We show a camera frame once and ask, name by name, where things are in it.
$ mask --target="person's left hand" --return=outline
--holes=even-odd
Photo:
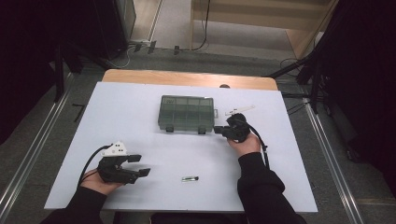
[[[100,175],[96,171],[96,169],[94,169],[94,170],[91,170],[91,171],[85,173],[85,175],[83,177],[83,181],[80,185],[84,188],[93,189],[99,193],[108,195],[113,190],[119,188],[123,184],[121,184],[121,183],[106,183],[100,177]]]

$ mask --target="person's right hand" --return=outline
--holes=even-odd
[[[228,142],[228,144],[230,144],[230,147],[235,149],[236,153],[238,154],[238,157],[246,155],[250,152],[261,152],[262,151],[262,146],[260,144],[260,140],[253,133],[250,133],[247,136],[247,139],[243,143],[237,143],[233,139],[229,139],[229,138],[227,139],[227,142]]]

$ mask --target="black curtain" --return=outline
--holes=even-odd
[[[380,170],[396,195],[396,5],[340,0],[318,49],[299,75],[307,81],[317,63],[324,90],[356,135],[347,143]]]
[[[39,1],[0,1],[0,144],[54,84],[56,41],[41,16]]]

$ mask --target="wire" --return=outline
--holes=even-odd
[[[264,160],[265,160],[265,166],[268,168],[268,170],[270,169],[270,162],[268,160],[268,154],[267,154],[267,148],[268,146],[264,144],[264,142],[262,141],[262,138],[259,135],[259,132],[257,132],[256,129],[253,128],[253,126],[251,126],[250,124],[248,124],[247,122],[241,120],[241,119],[235,119],[235,121],[246,124],[251,131],[254,132],[254,134],[256,134],[256,136],[259,138],[260,143],[262,144],[262,152],[264,153]]]
[[[285,62],[285,61],[289,61],[289,60],[295,60],[295,61],[297,61],[296,63],[298,64],[298,59],[296,59],[296,58],[287,58],[287,59],[284,59],[284,60],[282,60],[281,62],[280,62],[280,64],[279,64],[279,68],[280,69],[282,69],[283,67],[282,67],[282,63],[283,62]],[[297,77],[298,75],[293,75],[293,74],[289,74],[289,73],[286,73],[286,75],[288,75],[288,76],[291,76],[291,77]]]
[[[292,115],[292,114],[298,112],[299,110],[303,109],[303,108],[304,108],[306,105],[308,105],[308,104],[309,104],[309,103],[301,103],[301,104],[298,104],[298,105],[293,106],[292,108],[289,108],[288,111],[291,111],[292,109],[294,109],[294,108],[296,108],[297,106],[299,106],[298,109],[294,110],[294,111],[291,112],[291,113],[288,113],[288,115],[290,116],[290,115]]]
[[[128,50],[126,51],[126,56],[128,57],[128,63],[123,65],[123,66],[117,66],[114,63],[112,63],[111,61],[107,60],[108,63],[110,63],[111,65],[115,66],[116,68],[124,68],[126,66],[128,66],[129,62],[131,61],[130,57],[129,57],[129,50],[134,49],[136,46],[132,46],[130,48],[128,48]]]
[[[109,147],[111,147],[111,145],[110,146],[99,147],[98,149],[96,149],[96,151],[93,152],[93,154],[90,156],[90,158],[88,159],[87,163],[85,164],[84,169],[82,169],[81,175],[79,176],[77,187],[82,183],[82,180],[87,178],[87,176],[85,178],[83,178],[83,176],[85,175],[85,171],[87,170],[88,165],[90,165],[93,157],[95,157],[96,154],[98,154],[98,152],[100,152],[101,150],[109,148]]]
[[[200,47],[198,47],[198,48],[196,48],[196,49],[191,49],[191,50],[198,50],[198,49],[201,49],[201,48],[204,46],[204,44],[206,43],[206,40],[207,40],[207,21],[208,21],[208,18],[209,18],[209,9],[210,9],[210,0],[207,2],[206,19],[205,19],[205,29],[204,29],[204,32],[205,32],[204,41],[202,42],[202,44],[201,44]]]
[[[88,176],[94,175],[94,174],[96,174],[96,173],[98,173],[98,171],[95,171],[95,172],[93,172],[93,173],[91,173],[91,174],[89,174],[89,175],[86,175],[84,178],[82,178],[81,183],[84,182],[84,180],[85,180]]]

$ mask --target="hand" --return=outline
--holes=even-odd
[[[119,188],[123,184],[121,183],[106,183],[103,181],[103,179],[100,177],[99,173],[96,171],[96,169],[91,170],[87,172],[84,177],[83,181],[80,184],[82,187],[87,188],[87,189],[93,189],[99,193],[108,195],[110,194],[113,190]]]
[[[262,151],[262,146],[260,144],[260,140],[253,133],[250,133],[247,136],[247,139],[243,143],[237,143],[233,139],[230,139],[230,138],[227,139],[227,142],[228,142],[228,144],[230,144],[230,147],[235,149],[236,153],[238,154],[238,157],[246,155],[250,152],[261,152]]]

